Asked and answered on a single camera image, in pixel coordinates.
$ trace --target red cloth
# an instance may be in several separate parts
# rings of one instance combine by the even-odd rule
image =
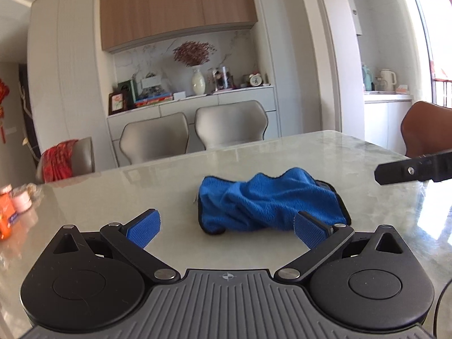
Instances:
[[[44,182],[53,182],[72,177],[72,149],[78,140],[68,140],[47,149],[42,155],[42,177]]]

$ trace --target white kettle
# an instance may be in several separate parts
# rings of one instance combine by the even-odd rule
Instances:
[[[385,88],[383,89],[385,92],[393,92],[394,87],[397,84],[397,76],[395,75],[394,71],[383,69],[380,72],[381,78],[386,81]]]

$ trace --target leather chair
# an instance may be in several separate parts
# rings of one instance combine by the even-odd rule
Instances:
[[[80,139],[74,144],[71,163],[74,177],[94,173],[95,165],[91,137]],[[44,178],[42,177],[42,157],[39,159],[38,167],[36,168],[36,179],[39,183],[44,183]]]
[[[452,109],[416,102],[406,113],[401,132],[407,157],[452,149]]]
[[[187,145],[188,124],[182,112],[127,124],[119,139],[131,164],[185,154]]]
[[[268,118],[258,101],[244,101],[196,110],[195,130],[206,149],[264,139]]]

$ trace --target microfiber cloth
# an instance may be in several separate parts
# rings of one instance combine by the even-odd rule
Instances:
[[[247,182],[208,176],[199,188],[199,224],[208,234],[262,228],[293,231],[298,212],[307,212],[326,225],[351,224],[335,189],[301,168],[275,178],[258,173]]]

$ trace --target vase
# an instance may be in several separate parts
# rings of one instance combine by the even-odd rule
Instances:
[[[192,85],[193,91],[196,95],[203,95],[206,91],[206,81],[204,80],[204,76],[201,73],[201,65],[192,66],[193,68],[193,77],[192,77]]]

